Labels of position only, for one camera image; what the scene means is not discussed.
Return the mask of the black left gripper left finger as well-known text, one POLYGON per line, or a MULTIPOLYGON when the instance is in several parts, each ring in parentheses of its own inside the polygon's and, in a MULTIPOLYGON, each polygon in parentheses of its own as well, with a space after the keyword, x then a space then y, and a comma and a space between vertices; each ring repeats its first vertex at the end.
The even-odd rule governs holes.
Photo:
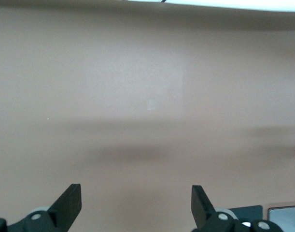
POLYGON ((26 216, 23 232, 68 232, 81 208, 81 185, 71 184, 47 210, 26 216))

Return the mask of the black mouse pad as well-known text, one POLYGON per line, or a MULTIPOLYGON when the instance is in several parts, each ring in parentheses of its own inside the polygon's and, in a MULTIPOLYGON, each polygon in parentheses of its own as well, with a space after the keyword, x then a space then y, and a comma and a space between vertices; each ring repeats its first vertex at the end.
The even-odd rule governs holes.
POLYGON ((263 207, 261 205, 230 208, 235 216, 243 222, 252 222, 257 219, 263 219, 263 207))

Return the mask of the grey closed laptop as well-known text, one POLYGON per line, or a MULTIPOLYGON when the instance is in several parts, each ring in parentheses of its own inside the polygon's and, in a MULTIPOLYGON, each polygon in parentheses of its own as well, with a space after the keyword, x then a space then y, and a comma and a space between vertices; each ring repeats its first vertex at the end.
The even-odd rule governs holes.
POLYGON ((279 226, 295 227, 295 205, 270 207, 267 218, 279 226))

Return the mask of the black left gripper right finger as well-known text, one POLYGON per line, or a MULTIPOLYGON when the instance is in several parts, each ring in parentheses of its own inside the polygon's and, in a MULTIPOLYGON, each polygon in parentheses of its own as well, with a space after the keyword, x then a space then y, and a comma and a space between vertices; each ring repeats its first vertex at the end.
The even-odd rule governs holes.
POLYGON ((191 212, 197 226, 192 232, 250 232, 229 213, 217 212, 202 186, 192 186, 191 212))

